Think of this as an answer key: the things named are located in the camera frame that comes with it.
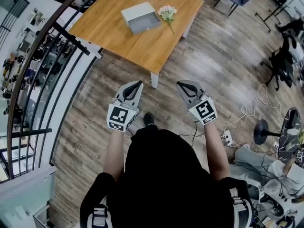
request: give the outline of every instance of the power strip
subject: power strip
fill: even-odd
[[[227,131],[224,132],[224,135],[223,135],[223,144],[224,145],[228,145],[228,146],[231,146],[233,144],[231,133],[230,133],[229,130],[227,130]]]

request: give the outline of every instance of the black office chair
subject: black office chair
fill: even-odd
[[[275,77],[277,88],[276,91],[279,90],[279,77],[281,81],[284,81],[288,87],[291,88],[292,83],[295,84],[295,80],[293,78],[294,69],[292,67],[293,57],[289,52],[290,46],[296,47],[295,38],[290,35],[289,37],[284,37],[283,45],[277,51],[271,53],[271,57],[269,61],[271,65],[266,62],[261,62],[261,65],[266,65],[271,71],[271,77],[267,81],[266,86],[269,85],[270,81]]]

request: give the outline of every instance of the white cable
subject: white cable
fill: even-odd
[[[261,88],[262,86],[265,86],[265,92],[266,92],[266,93],[265,93],[265,95],[263,95],[262,97],[259,97],[258,92],[259,92],[259,90],[260,90],[260,88]],[[252,105],[253,105],[253,114],[252,114],[252,115],[247,114],[247,107],[246,107],[245,105],[242,105],[242,107],[241,107],[241,113],[242,113],[243,115],[242,115],[240,118],[238,118],[237,120],[235,120],[234,122],[228,124],[228,125],[224,128],[223,135],[224,135],[224,132],[226,131],[226,129],[227,129],[230,125],[232,125],[232,124],[236,123],[237,121],[241,120],[243,117],[245,117],[245,116],[248,116],[248,117],[255,116],[255,114],[256,114],[255,101],[256,101],[257,99],[258,99],[259,101],[261,101],[264,105],[269,105],[272,109],[276,109],[278,106],[280,106],[280,116],[281,116],[281,104],[280,104],[280,103],[277,103],[276,106],[274,106],[274,107],[270,104],[270,101],[269,101],[269,98],[268,98],[268,94],[267,94],[267,86],[266,86],[265,84],[261,84],[261,86],[258,88],[258,90],[257,90],[257,92],[256,92],[256,95],[257,95],[257,97],[253,100],[253,103],[252,103]],[[233,146],[231,146],[231,147],[233,148],[233,147],[236,147],[237,145],[240,145],[240,144],[241,144],[241,143],[238,143],[238,144],[233,145]]]

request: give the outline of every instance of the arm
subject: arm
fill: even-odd
[[[214,122],[204,128],[210,174],[219,181],[230,176],[228,158]]]
[[[106,150],[104,172],[117,181],[124,171],[124,133],[113,131]]]
[[[293,165],[294,163],[295,163],[295,157],[291,158],[291,159],[289,160],[289,162],[284,166],[284,168],[283,168],[283,173],[284,173],[284,175],[287,176],[287,174],[288,174],[289,171],[290,171],[290,168],[292,167],[292,165]]]

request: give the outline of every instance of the sticker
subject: sticker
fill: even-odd
[[[213,105],[212,99],[209,97],[206,101],[203,101],[201,104],[197,105],[195,108],[199,113],[201,119],[205,119],[208,116],[214,114],[215,107]]]
[[[123,124],[127,118],[128,111],[119,107],[114,107],[110,120]]]
[[[130,127],[130,125],[132,124],[132,122],[134,122],[136,115],[131,119],[131,121],[129,121],[127,128],[128,129]]]
[[[124,126],[121,126],[121,125],[116,124],[116,123],[109,122],[109,127],[113,128],[113,129],[116,129],[116,130],[119,130],[119,131],[124,131]]]

